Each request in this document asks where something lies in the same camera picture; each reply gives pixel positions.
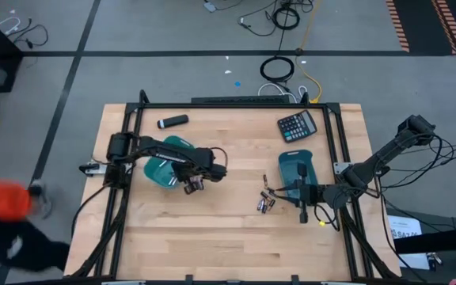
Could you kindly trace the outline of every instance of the yellow cable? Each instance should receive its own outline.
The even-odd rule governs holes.
[[[317,0],[317,4],[314,6],[313,11],[310,14],[310,19],[309,19],[309,23],[307,24],[306,34],[304,35],[304,39],[302,40],[302,45],[300,46],[300,49],[302,49],[302,50],[306,46],[307,36],[309,35],[310,27],[313,25],[314,15],[316,14],[317,8],[319,7],[320,3],[321,3],[321,0]],[[317,96],[314,99],[309,100],[309,102],[312,103],[312,104],[319,103],[321,95],[323,94],[323,89],[321,88],[320,82],[318,82],[312,76],[308,75],[307,72],[304,70],[304,68],[300,64],[298,64],[298,56],[295,56],[294,63],[297,65],[298,68],[300,68],[302,73],[304,73],[304,75],[310,81],[314,82],[314,84],[316,84],[316,86],[317,86]]]

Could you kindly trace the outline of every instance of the paper sheet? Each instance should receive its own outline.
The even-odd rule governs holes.
[[[388,219],[393,239],[412,237],[422,234],[420,222],[414,218],[403,218],[389,215]],[[427,254],[425,253],[400,254],[400,256],[412,268],[430,270],[428,266]],[[400,260],[399,266],[402,268],[406,267]]]

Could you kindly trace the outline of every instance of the shoe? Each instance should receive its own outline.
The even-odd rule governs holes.
[[[35,211],[33,214],[40,216],[42,219],[48,218],[52,213],[52,201],[47,194],[47,187],[42,180],[34,180],[29,185],[29,191],[32,193],[31,197],[33,203],[36,203]]]

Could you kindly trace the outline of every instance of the person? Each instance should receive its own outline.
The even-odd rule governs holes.
[[[47,218],[52,204],[45,184],[33,181],[26,189],[19,184],[0,181],[0,264],[38,272],[57,267],[64,271],[70,246],[50,241],[26,218]]]

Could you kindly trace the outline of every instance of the black metal frame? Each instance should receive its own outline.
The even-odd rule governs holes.
[[[141,126],[142,119],[143,119],[143,111],[146,108],[300,108],[300,109],[311,108],[311,109],[320,109],[321,111],[323,111],[323,118],[325,120],[325,130],[326,130],[327,140],[328,140],[328,144],[329,144],[329,154],[330,154],[330,159],[332,161],[332,172],[335,173],[334,169],[333,169],[333,163],[338,162],[338,159],[337,159],[335,142],[334,142],[334,138],[333,138],[333,129],[332,129],[332,122],[330,120],[330,113],[333,113],[335,116],[335,119],[336,119],[336,126],[337,126],[337,130],[339,133],[340,148],[342,149],[343,160],[344,160],[344,162],[350,162],[348,142],[346,140],[346,135],[344,132],[344,125],[343,125],[343,121],[342,121],[339,103],[310,104],[307,100],[304,100],[300,104],[238,104],[238,103],[232,103],[232,104],[190,104],[190,103],[163,104],[163,103],[150,103],[148,101],[145,93],[143,91],[141,91],[139,103],[127,103],[126,104],[122,132],[129,131],[129,123],[130,123],[130,119],[131,119],[131,114],[134,111],[136,111],[135,127],[134,127],[133,132],[135,133],[135,135],[139,135],[140,126]],[[135,148],[135,144],[132,143],[131,149],[133,150],[134,148]],[[127,200],[129,198],[129,194],[130,194],[131,177],[128,177],[128,179],[130,181],[130,183],[128,184],[129,186],[122,189],[123,200],[124,199]],[[104,224],[103,224],[103,229],[102,229],[102,233],[101,233],[102,237],[108,233],[108,229],[111,226],[116,197],[117,197],[117,189],[111,188],[109,196],[108,196],[108,204],[107,204],[107,209],[105,212]],[[353,217],[356,222],[356,225],[359,228],[360,232],[365,237],[365,231],[363,228],[363,217],[361,214],[358,200],[357,199],[353,200],[351,202],[351,205],[353,206]],[[119,266],[119,258],[120,258],[120,250],[121,250],[121,246],[122,246],[122,239],[123,239],[122,237],[123,237],[123,232],[124,232],[125,218],[126,218],[126,211],[123,213],[123,222],[121,223],[121,225],[119,226],[119,228],[116,231],[116,239],[115,239],[115,243],[114,243],[114,250],[112,253],[112,261],[110,264],[109,275],[113,276],[114,279],[116,279],[117,270],[118,270],[118,266]],[[348,259],[351,281],[355,281],[360,276],[358,275],[358,270],[357,270],[357,266],[356,266],[355,250],[353,248],[352,236],[351,236],[350,231],[348,229],[346,229],[345,225],[343,225],[343,232],[344,232],[344,243],[346,246],[346,256]],[[362,257],[363,257],[363,266],[364,266],[364,270],[365,270],[365,277],[374,278],[374,275],[372,272],[371,261],[369,260],[369,258],[367,257],[367,255],[365,254],[364,251],[361,251],[361,253],[362,253]],[[94,271],[95,276],[102,275],[102,268],[103,268],[104,262],[105,262],[105,251],[103,251],[103,253],[100,255],[99,259],[97,260],[95,271]]]

